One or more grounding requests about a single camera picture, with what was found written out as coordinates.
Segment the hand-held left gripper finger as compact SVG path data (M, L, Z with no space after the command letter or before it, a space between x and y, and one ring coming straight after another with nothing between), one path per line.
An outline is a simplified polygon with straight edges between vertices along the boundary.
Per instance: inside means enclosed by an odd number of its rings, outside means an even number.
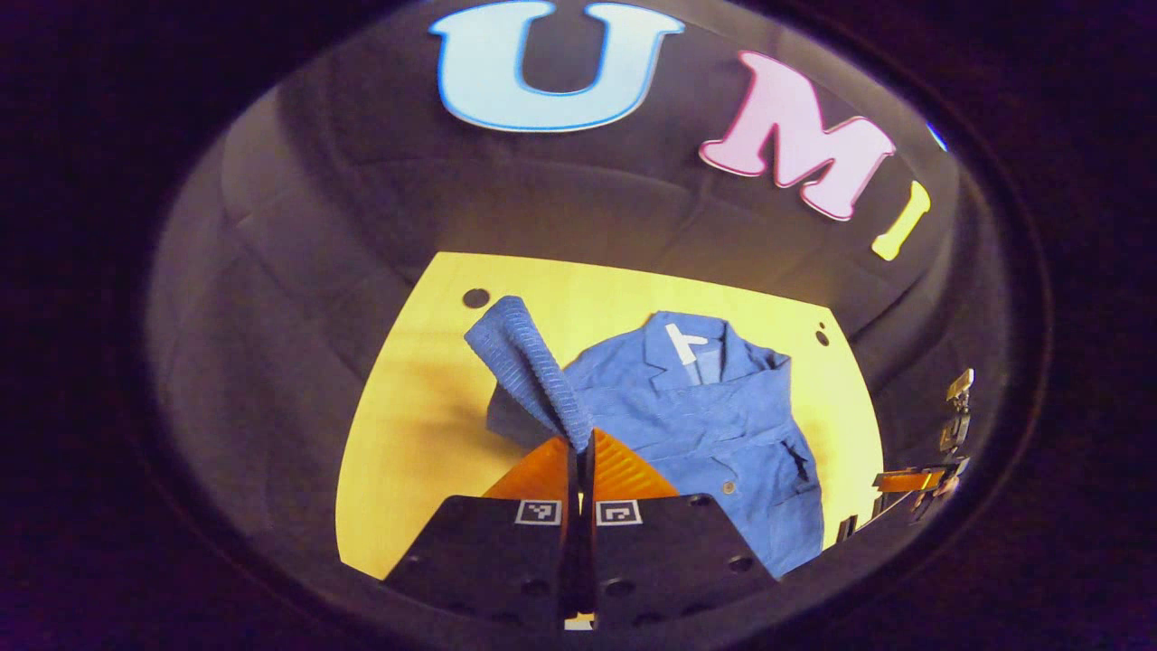
M544 442L479 497L443 500L384 589L487 626L562 630L580 479L569 442Z
M602 429L584 469L597 629L670 626L776 587L714 495L678 491Z

